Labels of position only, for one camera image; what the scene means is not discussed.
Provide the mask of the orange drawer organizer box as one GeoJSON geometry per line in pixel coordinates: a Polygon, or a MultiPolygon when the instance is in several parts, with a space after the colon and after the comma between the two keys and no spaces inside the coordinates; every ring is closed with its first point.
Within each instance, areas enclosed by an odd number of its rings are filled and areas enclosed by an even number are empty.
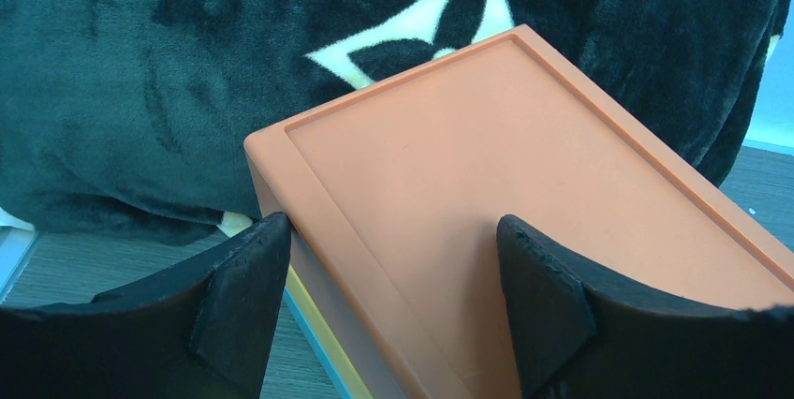
{"type": "Polygon", "coordinates": [[[288,303],[344,398],[524,398],[515,215],[667,293],[793,310],[793,255],[526,26],[249,135],[292,225],[288,303]]]}

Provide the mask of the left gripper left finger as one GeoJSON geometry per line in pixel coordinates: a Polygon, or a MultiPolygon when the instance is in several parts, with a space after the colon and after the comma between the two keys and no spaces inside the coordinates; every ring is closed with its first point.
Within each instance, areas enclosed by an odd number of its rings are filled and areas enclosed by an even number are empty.
{"type": "Polygon", "coordinates": [[[270,214],[89,303],[1,310],[5,398],[257,398],[290,260],[270,214]]]}

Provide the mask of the black floral plush pillow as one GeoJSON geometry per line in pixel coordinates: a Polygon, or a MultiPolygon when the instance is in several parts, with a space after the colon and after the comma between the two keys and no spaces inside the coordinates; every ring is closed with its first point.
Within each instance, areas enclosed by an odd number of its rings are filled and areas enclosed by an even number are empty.
{"type": "Polygon", "coordinates": [[[1,0],[1,222],[190,244],[243,140],[526,24],[715,185],[791,0],[1,0]]]}

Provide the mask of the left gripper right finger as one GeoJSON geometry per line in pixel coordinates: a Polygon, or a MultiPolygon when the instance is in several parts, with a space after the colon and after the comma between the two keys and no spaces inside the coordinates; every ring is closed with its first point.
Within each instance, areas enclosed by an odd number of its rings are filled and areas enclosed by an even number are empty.
{"type": "Polygon", "coordinates": [[[652,288],[519,217],[497,225],[524,398],[789,398],[793,310],[731,310],[652,288]]]}

